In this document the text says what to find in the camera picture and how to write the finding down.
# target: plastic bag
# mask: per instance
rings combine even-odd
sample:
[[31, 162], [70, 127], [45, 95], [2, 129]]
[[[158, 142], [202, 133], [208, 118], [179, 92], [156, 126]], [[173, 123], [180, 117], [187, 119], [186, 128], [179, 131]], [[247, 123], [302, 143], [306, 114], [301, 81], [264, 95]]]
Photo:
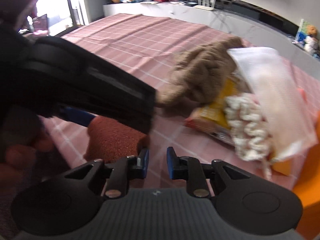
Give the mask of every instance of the plastic bag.
[[311, 117], [277, 51], [252, 47], [230, 49], [228, 53], [256, 95], [268, 122], [275, 151], [270, 162], [285, 161], [315, 145]]

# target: stuffed toy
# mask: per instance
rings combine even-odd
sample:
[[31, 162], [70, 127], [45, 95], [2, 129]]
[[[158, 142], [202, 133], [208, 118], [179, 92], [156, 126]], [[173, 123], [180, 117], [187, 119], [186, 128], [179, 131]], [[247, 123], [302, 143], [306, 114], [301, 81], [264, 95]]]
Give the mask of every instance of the stuffed toy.
[[316, 53], [316, 49], [318, 48], [318, 39], [316, 38], [318, 34], [318, 30], [313, 25], [308, 25], [307, 27], [307, 37], [305, 39], [304, 49], [309, 54], [313, 55]]

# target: brown cloth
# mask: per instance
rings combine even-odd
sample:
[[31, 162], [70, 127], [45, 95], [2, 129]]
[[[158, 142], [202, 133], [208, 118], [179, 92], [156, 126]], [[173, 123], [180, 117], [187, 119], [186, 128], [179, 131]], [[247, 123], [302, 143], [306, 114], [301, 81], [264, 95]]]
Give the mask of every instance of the brown cloth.
[[150, 141], [148, 135], [103, 116], [90, 122], [88, 134], [90, 140], [84, 155], [87, 161], [103, 159], [105, 163], [111, 163], [125, 156], [137, 156]]
[[157, 94], [157, 105], [173, 105], [183, 96], [205, 104], [214, 101], [226, 78], [236, 69], [227, 50], [242, 47], [241, 38], [233, 36], [180, 54], [169, 72], [169, 84]]

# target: red-brown cloth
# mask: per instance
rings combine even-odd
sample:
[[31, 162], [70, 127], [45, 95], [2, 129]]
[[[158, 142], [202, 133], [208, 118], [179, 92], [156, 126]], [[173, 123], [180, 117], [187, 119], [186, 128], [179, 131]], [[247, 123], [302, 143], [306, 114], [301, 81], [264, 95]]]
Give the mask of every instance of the red-brown cloth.
[[148, 135], [103, 116], [90, 122], [88, 134], [90, 140], [84, 155], [87, 161], [103, 159], [111, 163], [125, 156], [137, 156], [150, 142]]

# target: metal screw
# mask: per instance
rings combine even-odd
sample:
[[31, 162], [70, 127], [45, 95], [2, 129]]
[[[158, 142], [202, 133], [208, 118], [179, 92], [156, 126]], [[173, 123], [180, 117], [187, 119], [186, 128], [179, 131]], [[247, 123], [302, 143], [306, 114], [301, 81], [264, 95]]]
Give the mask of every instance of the metal screw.
[[207, 191], [206, 189], [203, 189], [203, 188], [199, 188], [199, 189], [196, 189], [193, 194], [196, 196], [196, 197], [207, 197], [209, 196], [209, 191]]
[[121, 192], [117, 189], [110, 189], [105, 192], [105, 195], [109, 198], [116, 198], [121, 196]]

